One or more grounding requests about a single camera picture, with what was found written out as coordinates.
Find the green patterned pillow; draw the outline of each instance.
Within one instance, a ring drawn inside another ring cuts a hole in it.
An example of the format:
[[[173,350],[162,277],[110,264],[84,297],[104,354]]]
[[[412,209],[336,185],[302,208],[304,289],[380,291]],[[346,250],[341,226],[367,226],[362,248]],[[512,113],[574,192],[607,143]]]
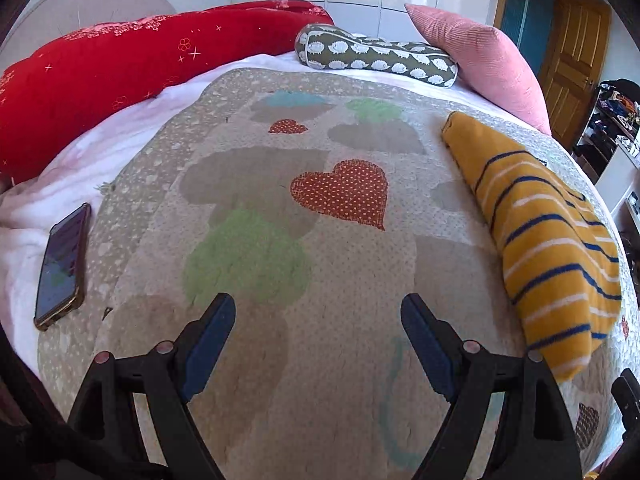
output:
[[[296,52],[302,63],[318,70],[378,70],[445,88],[453,85],[458,75],[458,65],[451,56],[428,43],[357,38],[341,28],[318,23],[300,31]]]

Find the red blanket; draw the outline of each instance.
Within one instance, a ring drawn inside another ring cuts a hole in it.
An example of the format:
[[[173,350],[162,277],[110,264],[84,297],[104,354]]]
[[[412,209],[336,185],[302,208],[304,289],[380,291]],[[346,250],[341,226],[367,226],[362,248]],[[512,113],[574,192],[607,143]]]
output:
[[[167,86],[256,54],[293,50],[321,7],[270,0],[103,23],[47,43],[0,78],[0,173],[40,174],[69,142]]]

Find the curved headboard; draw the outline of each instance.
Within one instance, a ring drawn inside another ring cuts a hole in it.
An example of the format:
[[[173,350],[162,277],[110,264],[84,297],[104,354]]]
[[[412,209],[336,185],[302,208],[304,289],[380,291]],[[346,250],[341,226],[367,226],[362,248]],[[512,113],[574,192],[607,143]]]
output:
[[[41,0],[0,46],[0,73],[35,50],[78,28],[128,22],[155,14],[175,14],[168,0]]]

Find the patchwork quilt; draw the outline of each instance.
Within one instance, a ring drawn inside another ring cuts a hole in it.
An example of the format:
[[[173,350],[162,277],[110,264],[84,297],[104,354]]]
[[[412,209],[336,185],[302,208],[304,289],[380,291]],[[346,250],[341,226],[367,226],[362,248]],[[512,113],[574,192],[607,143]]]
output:
[[[190,403],[223,473],[411,478],[448,404],[403,333],[404,295],[419,293],[462,338],[524,351],[494,242],[440,137],[454,110],[524,144],[613,235],[568,154],[538,132],[338,75],[235,70],[105,184],[86,300],[39,341],[40,373],[63,414],[97,351],[146,353],[228,292],[236,326]],[[620,274],[623,317],[561,386],[585,469],[620,440],[610,384],[640,360],[624,258]],[[494,395],[470,478],[482,475],[501,402]],[[161,461],[136,403],[150,458]]]

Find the phone screen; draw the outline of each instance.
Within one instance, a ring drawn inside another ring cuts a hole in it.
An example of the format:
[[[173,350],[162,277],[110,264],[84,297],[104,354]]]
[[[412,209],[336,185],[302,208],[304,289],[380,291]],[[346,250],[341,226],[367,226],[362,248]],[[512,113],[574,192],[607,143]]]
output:
[[[35,319],[44,319],[61,304],[69,302],[76,293],[78,260],[84,256],[84,238],[90,212],[88,204],[81,205],[49,234],[44,254]]]

